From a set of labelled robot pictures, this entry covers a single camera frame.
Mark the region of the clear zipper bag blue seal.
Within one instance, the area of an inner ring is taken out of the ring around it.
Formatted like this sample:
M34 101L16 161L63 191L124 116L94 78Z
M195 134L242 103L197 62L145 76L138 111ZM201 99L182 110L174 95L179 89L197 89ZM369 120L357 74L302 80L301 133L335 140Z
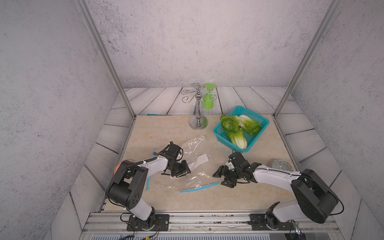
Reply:
M217 169L205 136L192 138L181 145L177 167L147 178L145 190L174 190L191 193L221 183L213 177Z

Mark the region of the chinese cabbage dark green leafy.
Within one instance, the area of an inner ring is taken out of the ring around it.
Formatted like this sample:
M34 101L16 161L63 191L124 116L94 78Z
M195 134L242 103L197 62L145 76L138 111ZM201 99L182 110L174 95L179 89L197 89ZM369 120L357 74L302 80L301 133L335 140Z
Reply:
M238 116L222 115L220 121L222 129L226 132L237 132L241 127L241 120Z

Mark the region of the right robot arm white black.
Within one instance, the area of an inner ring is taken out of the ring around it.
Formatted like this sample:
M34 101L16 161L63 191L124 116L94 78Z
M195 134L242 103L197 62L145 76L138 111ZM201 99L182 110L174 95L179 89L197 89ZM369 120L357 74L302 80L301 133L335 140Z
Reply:
M239 152L229 155L229 160L213 177L223 177L221 184L229 188L234 188L243 179L246 183L268 184L292 192L294 200L276 202L266 211L264 223L271 230L302 218L323 224L340 203L337 195L314 171L289 172L260 163L250 164Z

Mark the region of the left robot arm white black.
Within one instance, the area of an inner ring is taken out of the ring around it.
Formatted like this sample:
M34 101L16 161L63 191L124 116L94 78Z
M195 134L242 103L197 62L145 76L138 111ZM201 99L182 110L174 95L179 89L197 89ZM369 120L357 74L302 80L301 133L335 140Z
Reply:
M134 231L150 231L156 223L156 210L143 199L147 178L161 172L162 175L183 177L191 173L187 161L183 160L184 150L173 142L147 160L120 162L106 188L105 196L110 203L125 208L131 213L128 226Z

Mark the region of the chinese cabbage front pale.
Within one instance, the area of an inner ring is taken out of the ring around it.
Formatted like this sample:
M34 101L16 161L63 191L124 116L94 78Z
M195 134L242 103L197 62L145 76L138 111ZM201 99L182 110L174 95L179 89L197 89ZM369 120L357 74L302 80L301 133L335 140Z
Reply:
M248 142L245 138L243 128L239 128L237 131L229 131L226 133L226 135L231 143L237 146L239 149L245 150L248 147Z

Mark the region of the teal plastic basket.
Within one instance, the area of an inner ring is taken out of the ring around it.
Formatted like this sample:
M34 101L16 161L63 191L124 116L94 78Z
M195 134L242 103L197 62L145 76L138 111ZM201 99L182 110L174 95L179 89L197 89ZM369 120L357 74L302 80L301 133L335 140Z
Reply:
M244 107L237 106L220 117L213 133L219 142L237 152L248 152L266 130L270 121Z

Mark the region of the silver metal cup stand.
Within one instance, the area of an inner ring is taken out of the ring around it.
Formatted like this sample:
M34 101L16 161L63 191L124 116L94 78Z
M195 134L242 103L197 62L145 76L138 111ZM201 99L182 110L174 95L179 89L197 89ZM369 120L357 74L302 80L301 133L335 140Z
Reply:
M181 92L183 95L182 102L185 104L190 103L193 99L196 100L195 104L195 115L190 118L189 125L193 130L203 130L208 125L208 120L201 113L201 108L203 108L204 96L206 95L207 90L205 85L202 87L199 83L193 84L194 90L184 90Z

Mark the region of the orange patterned bowl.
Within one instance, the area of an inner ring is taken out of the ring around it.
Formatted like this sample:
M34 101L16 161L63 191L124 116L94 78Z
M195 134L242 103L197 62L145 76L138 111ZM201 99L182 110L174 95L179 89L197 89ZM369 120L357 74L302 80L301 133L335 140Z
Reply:
M115 169L114 169L114 174L117 173L117 171L118 171L118 169L119 169L119 167L121 166L122 163L123 163L123 161L121 161L120 163L118 163L118 164L116 165L116 167L115 167Z

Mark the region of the green plastic cup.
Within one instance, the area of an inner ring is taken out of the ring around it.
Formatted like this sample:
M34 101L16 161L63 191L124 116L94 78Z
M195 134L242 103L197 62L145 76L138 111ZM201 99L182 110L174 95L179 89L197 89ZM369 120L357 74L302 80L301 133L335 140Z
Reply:
M206 110L210 110L213 108L214 100L217 98L212 91L216 88L216 86L212 83L205 84L205 89L207 90L206 95L204 96L204 105L203 108Z

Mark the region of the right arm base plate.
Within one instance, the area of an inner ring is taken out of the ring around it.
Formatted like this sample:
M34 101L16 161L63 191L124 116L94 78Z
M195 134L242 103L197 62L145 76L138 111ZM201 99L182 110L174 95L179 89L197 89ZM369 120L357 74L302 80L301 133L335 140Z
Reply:
M250 220L247 221L253 231L292 231L293 225L290 221L280 222L272 215L250 214Z

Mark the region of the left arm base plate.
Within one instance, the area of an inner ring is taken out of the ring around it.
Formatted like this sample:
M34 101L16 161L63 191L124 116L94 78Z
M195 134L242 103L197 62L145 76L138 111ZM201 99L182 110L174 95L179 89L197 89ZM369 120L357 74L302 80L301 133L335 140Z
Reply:
M128 225L133 227L136 232L166 232L169 230L170 215L152 214L147 220L141 220L138 217L130 216Z

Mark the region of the aluminium rail frame front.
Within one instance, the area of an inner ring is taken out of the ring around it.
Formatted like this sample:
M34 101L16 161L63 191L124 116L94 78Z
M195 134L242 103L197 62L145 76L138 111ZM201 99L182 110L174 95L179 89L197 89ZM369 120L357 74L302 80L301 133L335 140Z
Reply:
M342 240L333 218L324 224L300 219L281 224L277 230L267 227L261 213L160 212L153 227L143 230L129 223L129 214L104 211L90 214L81 233L82 240Z

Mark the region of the left aluminium corner post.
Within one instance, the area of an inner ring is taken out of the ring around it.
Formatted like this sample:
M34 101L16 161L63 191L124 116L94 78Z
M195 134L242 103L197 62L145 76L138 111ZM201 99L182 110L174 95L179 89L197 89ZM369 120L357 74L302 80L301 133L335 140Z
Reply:
M106 67L108 69L108 72L109 72L118 92L119 92L119 95L120 95L125 107L128 109L130 116L133 119L135 119L136 114L135 114L135 112L134 112L134 110L130 104L130 101L127 97L127 94L126 94L126 92L123 88L123 85L119 79L119 76L116 72L116 69L115 69L115 67L112 63L112 60L108 54L108 51L107 51L107 49L103 43L101 35L97 29L97 26L93 20L91 12L87 6L87 2L84 0L75 0L75 3L76 3L76 5L77 5L82 17L83 17L83 20L84 20L84 22L85 22L85 24L86 24L86 26L87 26L90 34L91 34L92 39L94 40L94 42L96 44L96 47L97 47L97 49L98 49L98 51L102 57L104 64L106 65Z

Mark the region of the aluminium corner post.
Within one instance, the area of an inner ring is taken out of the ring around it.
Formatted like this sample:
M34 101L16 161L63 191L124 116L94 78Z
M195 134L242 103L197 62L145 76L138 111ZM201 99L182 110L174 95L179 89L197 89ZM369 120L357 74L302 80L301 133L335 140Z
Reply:
M91 34L92 39L94 40L94 42L96 44L96 47L97 47L97 49L98 49L98 51L102 57L104 64L106 65L106 67L108 69L108 72L109 72L118 92L119 92L119 95L120 95L125 107L128 109L130 116L133 119L135 119L136 114L135 114L135 112L134 112L134 110L130 104L130 101L127 97L127 94L126 94L126 92L123 88L123 85L119 79L119 76L116 72L116 69L115 69L115 67L112 63L112 60L108 54L108 51L107 51L107 49L103 43L101 35L97 29L97 26L93 20L91 12L87 6L87 2L84 0L75 0L75 3L76 3L76 5L77 5L82 17L83 17L83 20L84 20L84 22L85 22L85 24L86 24L86 26L87 26L90 34Z
M328 29L329 25L331 24L333 18L335 17L341 3L342 3L341 0L332 0L331 1L322 21L319 24L319 27L315 31L315 34L314 34L306 52L305 52L302 60L300 61L292 79L290 80L290 82L287 86L287 88L286 88L286 90L282 96L282 99L279 102L277 109L275 110L275 112L273 114L275 119L278 118L279 114L282 112L283 108L285 107L286 102L289 99L289 96L294 91L294 89L295 89L296 85L298 84L302 74L304 73L307 65L309 64L312 56L314 55L317 46L321 42L323 36L326 34L327 29Z

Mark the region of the right aluminium corner post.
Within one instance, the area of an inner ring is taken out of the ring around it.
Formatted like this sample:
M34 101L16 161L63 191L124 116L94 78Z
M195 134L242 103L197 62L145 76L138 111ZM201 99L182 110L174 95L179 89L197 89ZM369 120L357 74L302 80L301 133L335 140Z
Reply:
M331 1L322 21L319 24L319 27L315 31L315 34L314 34L306 52L305 52L302 60L300 61L292 79L290 80L290 82L287 86L287 88L286 88L286 90L282 96L282 99L279 102L277 109L275 110L275 112L273 114L275 119L278 118L279 114L282 112L283 108L285 107L286 102L289 99L289 96L294 91L294 89L295 89L296 85L298 84L302 74L304 73L307 65L309 64L312 56L314 55L317 46L321 42L323 36L326 34L327 29L328 29L329 25L331 24L333 18L335 17L341 3L342 3L341 0L332 0Z

